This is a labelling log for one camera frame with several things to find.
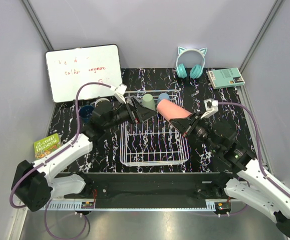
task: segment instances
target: white cable clip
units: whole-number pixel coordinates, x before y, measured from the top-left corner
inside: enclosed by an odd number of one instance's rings
[[[206,99],[204,100],[206,112],[201,116],[202,118],[208,118],[218,112],[218,101],[214,99]]]
[[[121,104],[126,104],[124,94],[127,89],[127,86],[124,84],[120,84],[118,87],[111,86],[110,90],[114,91],[114,96]]]

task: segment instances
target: white wire basket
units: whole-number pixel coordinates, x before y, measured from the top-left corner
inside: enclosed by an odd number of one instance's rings
[[[167,93],[170,101],[183,107],[179,90],[127,91],[125,97],[151,94],[157,105],[158,96]],[[147,122],[121,125],[120,162],[129,167],[179,165],[189,159],[187,139],[167,122],[163,116]]]

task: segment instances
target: green cup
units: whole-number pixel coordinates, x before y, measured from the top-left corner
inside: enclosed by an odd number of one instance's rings
[[[151,110],[156,111],[155,101],[151,94],[145,94],[143,95],[143,99],[141,102],[141,105],[145,108],[149,108]]]

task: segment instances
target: whiteboard frame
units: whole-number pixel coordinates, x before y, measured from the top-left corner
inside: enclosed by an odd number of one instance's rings
[[[47,66],[47,74],[48,74],[48,79],[49,79],[49,86],[50,86],[50,91],[51,91],[51,96],[52,96],[52,99],[55,103],[68,103],[70,102],[71,100],[69,101],[55,101],[54,100],[54,95],[53,95],[53,91],[52,91],[52,88],[51,88],[51,81],[50,81],[50,75],[49,75],[49,69],[48,69],[48,64],[47,64],[47,53],[51,53],[51,52],[59,52],[59,51],[66,51],[66,50],[75,50],[75,49],[88,49],[88,48],[96,48],[96,47],[104,47],[104,46],[112,46],[112,45],[115,45],[117,47],[117,50],[118,50],[118,61],[119,61],[119,69],[120,69],[120,77],[121,77],[121,82],[123,81],[122,79],[122,74],[121,74],[121,65],[120,65],[120,55],[119,55],[119,47],[117,44],[104,44],[104,45],[97,45],[97,46],[84,46],[84,47],[74,47],[74,48],[66,48],[66,49],[60,49],[60,50],[52,50],[52,51],[47,51],[45,53],[45,60],[46,60],[46,66]],[[114,92],[112,95],[108,95],[108,96],[101,96],[101,98],[106,98],[106,97],[112,97],[114,95]],[[93,97],[93,98],[86,98],[86,99],[78,99],[79,101],[84,101],[84,100],[91,100],[91,99],[97,99],[99,98],[98,97]]]

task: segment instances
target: tabletop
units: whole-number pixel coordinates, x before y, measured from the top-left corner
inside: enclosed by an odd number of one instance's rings
[[[183,106],[190,112],[204,112],[204,100],[215,99],[222,102],[239,103],[236,87],[213,89],[205,68],[198,79],[189,77],[178,78],[173,68],[127,68],[121,69],[123,84],[128,91],[148,90],[180,90]],[[79,106],[84,106],[92,100],[83,100]],[[237,131],[237,141],[246,148],[254,151],[245,114],[235,106],[223,105],[208,121],[213,124],[223,120],[228,122]],[[128,167],[120,163],[120,126],[113,127],[106,133],[103,143],[99,143],[90,153],[80,157],[70,164],[64,172],[83,171],[86,173],[197,173],[212,170],[213,154],[202,142],[189,139],[190,157],[180,165],[165,166],[133,166]],[[58,133],[62,143],[70,140],[77,131],[77,121],[74,102],[57,103],[49,127],[49,135]]]

